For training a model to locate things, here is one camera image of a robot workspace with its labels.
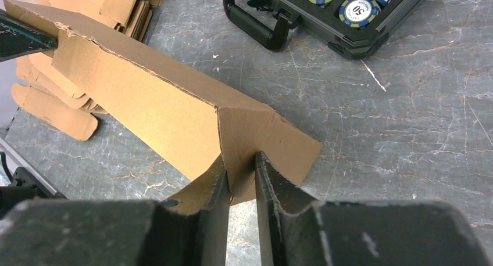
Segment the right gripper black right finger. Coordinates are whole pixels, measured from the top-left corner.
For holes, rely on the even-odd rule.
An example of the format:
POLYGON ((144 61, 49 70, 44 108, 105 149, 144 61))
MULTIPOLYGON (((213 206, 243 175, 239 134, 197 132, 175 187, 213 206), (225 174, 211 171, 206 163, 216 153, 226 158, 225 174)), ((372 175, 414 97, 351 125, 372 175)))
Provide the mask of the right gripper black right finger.
POLYGON ((437 201, 322 201, 255 156, 263 265, 488 265, 478 237, 437 201))

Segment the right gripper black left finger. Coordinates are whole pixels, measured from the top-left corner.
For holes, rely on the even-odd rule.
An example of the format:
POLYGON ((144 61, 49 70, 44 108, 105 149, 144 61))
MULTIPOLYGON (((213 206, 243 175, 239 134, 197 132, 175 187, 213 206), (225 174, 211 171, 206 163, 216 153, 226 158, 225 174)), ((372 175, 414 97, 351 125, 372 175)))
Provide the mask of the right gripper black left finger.
POLYGON ((165 202, 25 201, 1 228, 1 264, 224 265, 228 200, 212 170, 165 202))

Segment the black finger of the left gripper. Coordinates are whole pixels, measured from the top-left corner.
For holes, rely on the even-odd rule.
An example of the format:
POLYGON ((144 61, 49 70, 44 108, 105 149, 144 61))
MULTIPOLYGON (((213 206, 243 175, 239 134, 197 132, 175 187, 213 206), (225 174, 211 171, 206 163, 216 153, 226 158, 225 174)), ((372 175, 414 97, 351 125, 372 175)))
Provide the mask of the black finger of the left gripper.
POLYGON ((57 47, 58 42, 54 36, 1 10, 1 62, 57 47))

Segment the cardboard box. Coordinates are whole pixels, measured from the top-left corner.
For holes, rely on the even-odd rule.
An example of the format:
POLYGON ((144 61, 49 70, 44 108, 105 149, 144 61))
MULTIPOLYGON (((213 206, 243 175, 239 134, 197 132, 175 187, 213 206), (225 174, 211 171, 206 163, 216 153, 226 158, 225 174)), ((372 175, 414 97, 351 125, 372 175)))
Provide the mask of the cardboard box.
POLYGON ((3 0, 6 12, 58 39, 50 68, 96 101, 188 179, 221 157, 230 204, 255 198, 254 156, 301 184, 322 145, 267 104, 108 26, 51 6, 3 0))

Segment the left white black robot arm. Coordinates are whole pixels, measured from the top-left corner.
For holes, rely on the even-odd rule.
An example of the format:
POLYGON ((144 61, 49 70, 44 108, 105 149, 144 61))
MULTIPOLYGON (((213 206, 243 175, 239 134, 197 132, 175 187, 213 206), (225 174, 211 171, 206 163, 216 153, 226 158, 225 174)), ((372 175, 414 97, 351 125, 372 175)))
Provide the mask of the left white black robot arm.
MULTIPOLYGON (((54 36, 1 10, 1 62, 57 46, 54 36)), ((25 200, 65 198, 4 139, 1 139, 1 174, 8 180, 6 185, 1 185, 1 217, 25 200)))

